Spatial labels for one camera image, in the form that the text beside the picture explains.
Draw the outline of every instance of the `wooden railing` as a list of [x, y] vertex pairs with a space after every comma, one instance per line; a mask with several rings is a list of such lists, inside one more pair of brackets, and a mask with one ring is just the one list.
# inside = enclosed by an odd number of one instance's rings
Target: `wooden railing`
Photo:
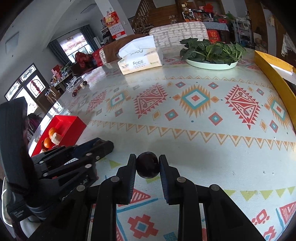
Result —
[[148, 23], [148, 16], [149, 11], [155, 8], [153, 0], [141, 0], [131, 25], [135, 34], [148, 34], [149, 30], [153, 28]]

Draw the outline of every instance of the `plate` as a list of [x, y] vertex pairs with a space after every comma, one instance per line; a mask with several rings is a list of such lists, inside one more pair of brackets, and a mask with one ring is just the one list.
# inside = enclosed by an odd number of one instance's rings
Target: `plate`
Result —
[[202, 69], [214, 69], [214, 70], [223, 70], [223, 69], [232, 69], [237, 65], [237, 62], [228, 64], [210, 64], [210, 63], [201, 63], [195, 62], [192, 60], [186, 60], [186, 62], [194, 67], [202, 68]]

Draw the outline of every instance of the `spinach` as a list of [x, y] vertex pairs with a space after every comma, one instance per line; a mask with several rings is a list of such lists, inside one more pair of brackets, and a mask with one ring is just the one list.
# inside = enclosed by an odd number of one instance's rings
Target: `spinach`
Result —
[[192, 60], [195, 62], [209, 62], [212, 64], [228, 64], [242, 59], [246, 50], [239, 43], [227, 45], [223, 42], [211, 44], [208, 39], [198, 41], [197, 38], [188, 38], [180, 41], [185, 45], [180, 51], [182, 60]]

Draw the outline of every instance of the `red gift box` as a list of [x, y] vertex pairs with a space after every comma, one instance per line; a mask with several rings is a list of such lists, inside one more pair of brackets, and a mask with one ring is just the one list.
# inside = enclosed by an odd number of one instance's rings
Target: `red gift box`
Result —
[[214, 6], [210, 3], [207, 3], [205, 6], [204, 6], [204, 10], [205, 12], [213, 12], [213, 8]]
[[102, 48], [100, 48], [100, 49], [94, 51], [93, 54], [92, 54], [92, 56], [94, 57], [94, 59], [95, 59], [96, 62], [97, 62], [97, 66], [98, 66], [98, 67], [100, 67], [100, 66], [103, 65], [102, 59], [101, 59], [101, 57], [100, 57], [100, 50], [101, 50], [101, 49], [102, 49]]
[[65, 145], [68, 147], [76, 144], [77, 140], [86, 128], [86, 124], [84, 124], [84, 122], [78, 116], [55, 115], [41, 135], [32, 153], [32, 156], [40, 153], [41, 142], [44, 141], [45, 138], [49, 137], [48, 132], [52, 127], [57, 128], [57, 133], [63, 137], [59, 146]]
[[228, 23], [227, 19], [225, 19], [225, 18], [218, 18], [218, 22], [219, 23]]
[[209, 41], [211, 43], [216, 43], [217, 41], [221, 41], [220, 35], [215, 29], [207, 29], [207, 34], [209, 36]]
[[55, 67], [52, 68], [52, 73], [56, 74], [56, 73], [61, 73], [61, 68], [59, 65], [56, 65]]

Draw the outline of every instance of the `window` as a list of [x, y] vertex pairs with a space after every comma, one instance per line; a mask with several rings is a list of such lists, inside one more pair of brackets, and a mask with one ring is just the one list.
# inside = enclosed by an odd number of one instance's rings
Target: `window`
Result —
[[92, 48], [89, 46], [81, 32], [61, 41], [60, 45], [73, 63], [75, 63], [75, 54], [77, 52], [85, 54], [93, 53]]
[[24, 97], [28, 104], [27, 114], [34, 113], [38, 108], [39, 103], [37, 97], [48, 87], [48, 84], [32, 64], [24, 73], [13, 83], [10, 89], [5, 94], [7, 101]]

